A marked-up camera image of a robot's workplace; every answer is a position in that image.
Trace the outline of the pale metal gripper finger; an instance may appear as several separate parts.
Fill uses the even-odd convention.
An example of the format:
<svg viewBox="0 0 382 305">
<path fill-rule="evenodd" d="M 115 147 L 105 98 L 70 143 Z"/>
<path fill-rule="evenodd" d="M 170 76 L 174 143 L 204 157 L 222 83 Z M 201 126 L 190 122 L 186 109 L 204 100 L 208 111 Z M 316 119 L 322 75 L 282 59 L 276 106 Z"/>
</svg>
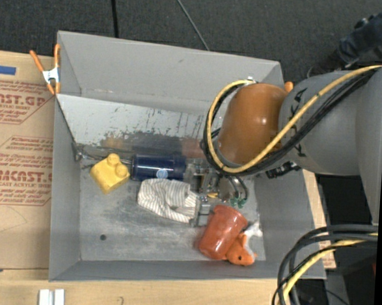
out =
<svg viewBox="0 0 382 305">
<path fill-rule="evenodd" d="M 210 211 L 211 203 L 206 196 L 188 196 L 182 205 L 172 207 L 173 211 L 179 213 L 204 213 L 207 214 Z"/>
<path fill-rule="evenodd" d="M 194 216 L 190 221 L 189 224 L 191 227 L 196 228 L 196 227 L 203 227 L 206 226 L 208 223 L 209 215 L 208 214 L 198 214 Z"/>
</svg>

